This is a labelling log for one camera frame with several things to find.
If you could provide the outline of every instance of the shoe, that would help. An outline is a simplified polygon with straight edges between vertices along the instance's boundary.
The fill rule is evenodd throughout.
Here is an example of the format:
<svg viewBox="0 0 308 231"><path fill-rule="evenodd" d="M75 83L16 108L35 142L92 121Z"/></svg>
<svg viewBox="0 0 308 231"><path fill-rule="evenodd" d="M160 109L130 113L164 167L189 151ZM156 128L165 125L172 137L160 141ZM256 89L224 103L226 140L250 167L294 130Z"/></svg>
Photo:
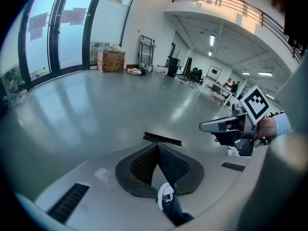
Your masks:
<svg viewBox="0 0 308 231"><path fill-rule="evenodd" d="M165 213L169 213L168 209L173 208L174 190L170 184L164 183L158 191L158 206Z"/></svg>

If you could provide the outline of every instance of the person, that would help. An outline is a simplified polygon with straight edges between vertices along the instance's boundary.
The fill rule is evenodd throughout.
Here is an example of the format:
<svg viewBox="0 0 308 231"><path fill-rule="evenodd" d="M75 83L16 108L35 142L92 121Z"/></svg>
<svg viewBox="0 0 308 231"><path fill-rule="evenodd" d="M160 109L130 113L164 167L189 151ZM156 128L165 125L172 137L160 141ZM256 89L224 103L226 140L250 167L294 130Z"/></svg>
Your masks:
<svg viewBox="0 0 308 231"><path fill-rule="evenodd" d="M234 94L236 93L237 89L240 86L240 81L238 81L236 84L234 84L231 88L231 92L233 92Z"/></svg>
<svg viewBox="0 0 308 231"><path fill-rule="evenodd" d="M257 126L253 135L255 140L262 137L275 138L292 132L292 127L286 113L265 117L258 122Z"/></svg>

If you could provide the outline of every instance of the black vent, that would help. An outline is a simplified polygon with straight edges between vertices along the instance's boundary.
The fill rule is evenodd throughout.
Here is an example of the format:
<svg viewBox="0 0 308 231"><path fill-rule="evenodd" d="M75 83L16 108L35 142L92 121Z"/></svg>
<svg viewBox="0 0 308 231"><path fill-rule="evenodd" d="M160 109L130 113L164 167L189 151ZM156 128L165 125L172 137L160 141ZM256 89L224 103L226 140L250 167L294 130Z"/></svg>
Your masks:
<svg viewBox="0 0 308 231"><path fill-rule="evenodd" d="M174 140L171 138L163 137L163 136L148 133L148 132L144 132L143 139L146 141L151 141L151 142L164 142L164 143L170 143L170 144L182 146L182 141Z"/></svg>
<svg viewBox="0 0 308 231"><path fill-rule="evenodd" d="M232 164L232 163L227 163L227 162L224 162L221 166L229 168L229 169L233 169L236 171L240 171L240 172L243 172L245 169L245 166L243 165Z"/></svg>
<svg viewBox="0 0 308 231"><path fill-rule="evenodd" d="M75 184L48 212L48 215L60 223L65 223L80 200L90 187L82 184Z"/></svg>

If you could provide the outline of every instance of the concrete floor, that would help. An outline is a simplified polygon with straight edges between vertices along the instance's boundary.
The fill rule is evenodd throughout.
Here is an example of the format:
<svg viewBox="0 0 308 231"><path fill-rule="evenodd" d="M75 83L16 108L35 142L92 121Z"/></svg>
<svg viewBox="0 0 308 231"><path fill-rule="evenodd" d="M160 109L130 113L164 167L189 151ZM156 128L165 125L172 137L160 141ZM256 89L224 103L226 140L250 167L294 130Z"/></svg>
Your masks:
<svg viewBox="0 0 308 231"><path fill-rule="evenodd" d="M176 79L89 70L29 93L2 120L1 160L15 191L34 200L85 160L141 143L145 131L225 154L199 123L230 114Z"/></svg>

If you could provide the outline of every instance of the table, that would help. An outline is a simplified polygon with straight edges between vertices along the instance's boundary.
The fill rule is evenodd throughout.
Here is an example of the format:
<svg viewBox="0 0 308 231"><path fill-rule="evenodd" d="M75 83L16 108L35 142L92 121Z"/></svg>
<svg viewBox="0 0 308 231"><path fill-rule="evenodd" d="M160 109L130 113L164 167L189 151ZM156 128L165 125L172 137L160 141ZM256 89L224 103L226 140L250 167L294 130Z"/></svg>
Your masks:
<svg viewBox="0 0 308 231"><path fill-rule="evenodd" d="M210 78L206 77L203 81L203 84L202 84L202 87L201 87L201 90L200 91L203 91L205 85L208 85L208 84L214 84L216 86L218 86L221 90L227 92L229 94L229 96L226 98L225 102L223 103L223 105L226 105L227 102L230 100L230 98L232 97L233 95L233 92L231 92L230 90L226 89L225 87L223 87L222 85L216 83L215 81L211 80Z"/></svg>

